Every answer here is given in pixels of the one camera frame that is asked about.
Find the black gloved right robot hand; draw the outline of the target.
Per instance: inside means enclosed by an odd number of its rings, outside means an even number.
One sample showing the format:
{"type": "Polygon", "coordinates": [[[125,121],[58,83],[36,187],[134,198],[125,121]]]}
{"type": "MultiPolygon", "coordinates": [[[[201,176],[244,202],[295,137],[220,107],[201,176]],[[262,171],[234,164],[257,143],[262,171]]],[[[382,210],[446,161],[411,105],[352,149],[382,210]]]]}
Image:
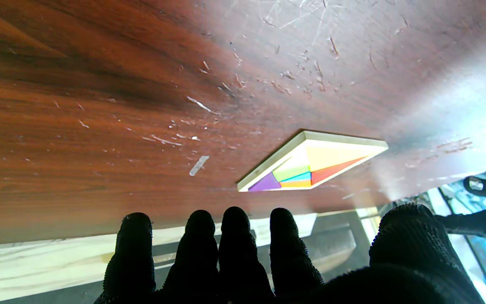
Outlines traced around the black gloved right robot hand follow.
{"type": "Polygon", "coordinates": [[[123,218],[97,304],[482,304],[444,226],[421,204],[404,204],[380,221],[368,266],[324,282],[291,212],[270,214],[273,285],[259,262],[247,214],[228,208],[221,240],[206,210],[193,212],[174,265],[156,289],[152,223],[123,218]]]}

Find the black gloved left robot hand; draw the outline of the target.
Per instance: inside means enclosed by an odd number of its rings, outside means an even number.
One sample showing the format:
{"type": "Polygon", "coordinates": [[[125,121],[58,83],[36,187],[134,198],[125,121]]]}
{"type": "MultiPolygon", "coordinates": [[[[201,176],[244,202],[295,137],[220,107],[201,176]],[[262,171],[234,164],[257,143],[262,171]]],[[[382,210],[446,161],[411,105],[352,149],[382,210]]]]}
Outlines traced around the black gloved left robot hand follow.
{"type": "MultiPolygon", "coordinates": [[[[473,195],[486,198],[486,179],[469,176],[463,180],[465,190],[473,195]]],[[[486,210],[468,215],[435,215],[447,233],[486,237],[486,210]]]]}

